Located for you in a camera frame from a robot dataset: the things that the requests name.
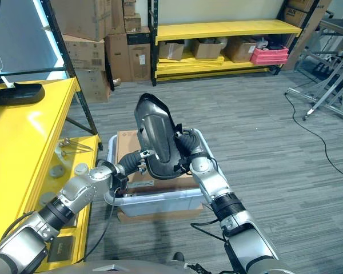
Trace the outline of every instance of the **stacked cardboard boxes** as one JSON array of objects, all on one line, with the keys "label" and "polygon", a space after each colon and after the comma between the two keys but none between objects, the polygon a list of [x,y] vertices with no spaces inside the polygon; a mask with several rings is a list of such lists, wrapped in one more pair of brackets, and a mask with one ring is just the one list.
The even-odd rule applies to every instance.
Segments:
[{"label": "stacked cardboard boxes", "polygon": [[116,26],[111,0],[51,0],[51,4],[86,101],[108,102],[104,37]]},{"label": "stacked cardboard boxes", "polygon": [[112,0],[117,8],[117,22],[122,21],[122,27],[105,38],[112,76],[123,82],[150,79],[150,31],[141,27],[135,4],[135,0]]},{"label": "stacked cardboard boxes", "polygon": [[110,95],[105,50],[113,79],[150,79],[150,31],[141,27],[136,0],[51,0],[51,4],[88,102],[106,102]]}]

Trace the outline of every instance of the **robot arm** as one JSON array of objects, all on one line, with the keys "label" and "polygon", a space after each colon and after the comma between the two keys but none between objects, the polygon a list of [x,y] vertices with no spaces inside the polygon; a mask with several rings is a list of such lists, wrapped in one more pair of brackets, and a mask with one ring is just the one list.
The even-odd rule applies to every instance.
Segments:
[{"label": "robot arm", "polygon": [[133,173],[139,161],[152,154],[153,151],[134,152],[125,155],[121,164],[107,162],[90,171],[86,167],[71,178],[56,198],[0,242],[0,274],[33,273],[47,256],[45,242],[57,237],[60,229],[94,197],[109,191],[114,178]]},{"label": "robot arm", "polygon": [[240,274],[293,274],[279,260],[274,245],[217,171],[218,167],[204,155],[201,146],[194,148],[189,169],[220,221],[226,237],[225,250],[234,270]]}]

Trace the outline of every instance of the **yellow shelf board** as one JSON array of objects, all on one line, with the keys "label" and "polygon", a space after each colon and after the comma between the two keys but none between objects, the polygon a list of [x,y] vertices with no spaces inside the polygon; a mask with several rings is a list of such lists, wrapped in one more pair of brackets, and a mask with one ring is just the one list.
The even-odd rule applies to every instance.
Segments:
[{"label": "yellow shelf board", "polygon": [[[42,206],[39,203],[39,197],[46,192],[57,193],[66,182],[75,176],[75,167],[77,164],[86,163],[89,168],[95,166],[95,161],[97,160],[98,152],[98,143],[99,137],[95,136],[86,136],[79,138],[71,138],[72,141],[84,144],[93,148],[93,151],[80,153],[80,154],[69,154],[62,158],[59,158],[56,154],[53,154],[51,159],[49,169],[53,166],[61,164],[65,168],[65,174],[60,178],[52,178],[49,175],[49,170],[46,172],[45,181],[42,185],[40,193],[37,195],[35,210],[39,210]],[[63,148],[64,151],[75,151],[71,148]],[[45,259],[42,264],[39,266],[36,272],[47,271],[59,267],[64,267],[66,265],[74,264],[77,260],[84,256],[85,253],[85,244],[86,244],[86,234],[87,234],[87,225],[90,215],[90,205],[86,206],[83,210],[78,213],[76,227],[63,228],[59,234],[61,236],[72,236],[74,238],[72,257],[70,260],[66,261],[57,261],[48,263]]]},{"label": "yellow shelf board", "polygon": [[198,65],[195,66],[184,66],[182,63],[179,67],[170,66],[163,67],[161,70],[155,72],[155,77],[160,75],[171,75],[171,74],[191,74],[197,72],[208,72],[208,71],[219,71],[219,70],[236,70],[236,69],[248,69],[252,67],[262,67],[261,65],[254,65],[252,62],[244,63],[234,63],[228,58],[225,58],[225,61],[222,65]]},{"label": "yellow shelf board", "polygon": [[191,62],[195,63],[195,62],[210,62],[210,61],[220,62],[220,61],[224,61],[224,57],[220,55],[216,59],[195,59],[193,53],[191,53],[190,51],[184,51],[182,54],[182,59],[180,61],[169,60],[165,58],[159,58],[158,61],[159,61],[158,62],[159,65],[171,65],[171,63],[180,64],[180,63],[191,63]]},{"label": "yellow shelf board", "polygon": [[23,106],[0,106],[0,238],[23,212],[34,208],[67,111],[75,78],[43,80],[45,97]]},{"label": "yellow shelf board", "polygon": [[170,81],[170,80],[182,80],[182,79],[190,79],[190,78],[212,77],[212,76],[221,76],[221,75],[267,72],[267,71],[268,71],[267,67],[261,67],[261,68],[246,68],[243,70],[201,72],[201,73],[195,73],[195,74],[176,74],[176,75],[166,75],[163,77],[159,77],[157,78],[157,81],[162,82],[162,81]]},{"label": "yellow shelf board", "polygon": [[300,28],[277,19],[159,25],[155,43],[236,35],[295,34],[299,36],[300,32]]}]

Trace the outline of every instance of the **black wire on floor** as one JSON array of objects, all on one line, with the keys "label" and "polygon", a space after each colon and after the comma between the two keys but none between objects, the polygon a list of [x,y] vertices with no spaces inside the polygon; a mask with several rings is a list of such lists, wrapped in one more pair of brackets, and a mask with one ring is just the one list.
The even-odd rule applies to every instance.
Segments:
[{"label": "black wire on floor", "polygon": [[292,119],[294,120],[294,122],[295,122],[296,124],[298,124],[300,127],[302,127],[304,130],[309,131],[311,134],[313,134],[313,135],[315,135],[316,137],[318,137],[318,138],[322,141],[322,143],[324,144],[325,156],[326,156],[328,162],[329,162],[329,163],[332,165],[332,167],[334,167],[340,174],[343,175],[343,172],[342,172],[339,168],[337,168],[337,167],[333,164],[333,162],[329,159],[328,151],[327,151],[327,147],[326,147],[326,143],[325,143],[324,139],[323,139],[321,136],[319,136],[318,134],[316,134],[315,132],[312,132],[311,130],[307,129],[307,128],[304,127],[302,124],[300,124],[299,122],[296,121],[296,118],[295,118],[296,109],[295,109],[295,106],[293,105],[293,103],[291,102],[291,100],[288,98],[287,92],[285,92],[285,97],[286,97],[287,101],[291,104],[291,106],[292,106],[292,108],[293,108]]},{"label": "black wire on floor", "polygon": [[81,259],[79,259],[76,263],[80,263],[81,261],[85,261],[86,258],[96,249],[96,247],[98,246],[98,244],[101,242],[101,240],[103,239],[104,235],[105,235],[105,232],[107,231],[107,229],[109,228],[109,225],[110,225],[110,221],[112,219],[112,215],[113,215],[113,210],[114,210],[114,201],[115,201],[115,193],[119,190],[120,188],[118,187],[115,191],[114,191],[114,194],[113,194],[113,202],[112,202],[112,208],[110,210],[110,214],[109,214],[109,217],[108,217],[108,220],[107,220],[107,223],[105,225],[105,229],[102,233],[102,235],[100,236],[100,238],[98,239],[98,241],[96,242],[96,244],[93,246],[93,248]]}]

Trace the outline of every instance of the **black cable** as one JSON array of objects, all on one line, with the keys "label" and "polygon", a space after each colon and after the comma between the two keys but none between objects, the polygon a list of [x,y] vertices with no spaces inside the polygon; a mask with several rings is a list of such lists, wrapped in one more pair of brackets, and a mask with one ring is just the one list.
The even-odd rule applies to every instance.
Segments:
[{"label": "black cable", "polygon": [[223,270],[223,271],[221,271],[221,272],[219,272],[219,274],[234,274],[234,273],[236,273],[236,271],[227,271],[227,270]]},{"label": "black cable", "polygon": [[112,202],[112,208],[111,208],[111,210],[110,210],[110,215],[109,215],[109,218],[108,218],[107,223],[106,223],[106,225],[105,225],[105,229],[104,229],[104,231],[103,231],[101,237],[100,237],[99,240],[96,242],[95,246],[93,246],[93,248],[92,248],[83,258],[81,258],[80,260],[78,260],[78,261],[76,262],[76,264],[77,264],[77,263],[80,263],[81,261],[84,261],[84,260],[85,260],[85,259],[86,259],[86,258],[96,249],[96,247],[98,246],[98,244],[99,244],[99,243],[101,242],[101,240],[103,239],[103,237],[104,237],[104,235],[105,235],[105,232],[107,231],[107,229],[108,229],[108,227],[109,227],[109,225],[110,225],[110,221],[111,221],[111,219],[112,219],[113,210],[114,210],[115,193],[116,193],[119,189],[121,189],[121,188],[118,187],[118,188],[114,191],[113,202]]},{"label": "black cable", "polygon": [[208,208],[209,210],[211,210],[213,212],[213,209],[209,205],[207,205],[205,203],[202,203],[202,205],[205,206],[206,208]]},{"label": "black cable", "polygon": [[218,164],[217,164],[217,160],[213,157],[210,157],[209,159],[213,160],[215,162],[216,165],[216,171],[218,172]]},{"label": "black cable", "polygon": [[302,127],[304,130],[306,131],[309,131],[310,133],[312,133],[313,135],[315,135],[316,137],[318,137],[322,143],[324,144],[324,151],[325,151],[325,156],[328,160],[328,162],[332,165],[332,167],[334,167],[340,174],[343,175],[343,172],[337,168],[333,163],[332,161],[329,159],[329,156],[328,156],[328,152],[327,152],[327,147],[326,147],[326,143],[324,141],[324,139],[322,137],[320,137],[318,134],[316,134],[315,132],[311,131],[311,130],[308,130],[306,127],[304,127],[303,125],[301,125],[299,122],[296,121],[296,118],[295,118],[295,114],[296,114],[296,109],[295,109],[295,106],[293,105],[293,103],[291,102],[291,100],[287,97],[287,92],[285,92],[285,97],[287,99],[287,101],[291,104],[292,108],[293,108],[293,113],[292,113],[292,119],[294,120],[294,122],[296,124],[298,124],[300,127]]},{"label": "black cable", "polygon": [[22,216],[20,216],[17,220],[13,221],[12,224],[6,229],[6,231],[4,232],[4,234],[1,236],[0,241],[2,241],[6,235],[9,234],[9,232],[21,221],[23,220],[25,217],[28,217],[29,215],[31,215],[34,211],[29,211],[27,213],[24,213]]},{"label": "black cable", "polygon": [[201,232],[203,232],[203,233],[205,233],[205,234],[207,234],[207,235],[209,235],[209,236],[211,236],[211,237],[214,237],[214,238],[216,238],[216,239],[218,239],[218,240],[220,240],[220,241],[223,241],[223,242],[225,243],[226,241],[225,241],[223,238],[220,238],[220,237],[218,237],[218,236],[216,236],[216,235],[213,235],[213,234],[210,233],[210,232],[207,232],[207,231],[203,230],[202,228],[197,227],[197,226],[203,226],[203,225],[214,224],[214,223],[216,223],[216,222],[218,222],[218,219],[215,219],[215,220],[213,220],[213,221],[208,221],[208,222],[206,222],[206,223],[190,223],[190,226],[193,227],[194,229],[198,230],[198,231],[201,231]]}]

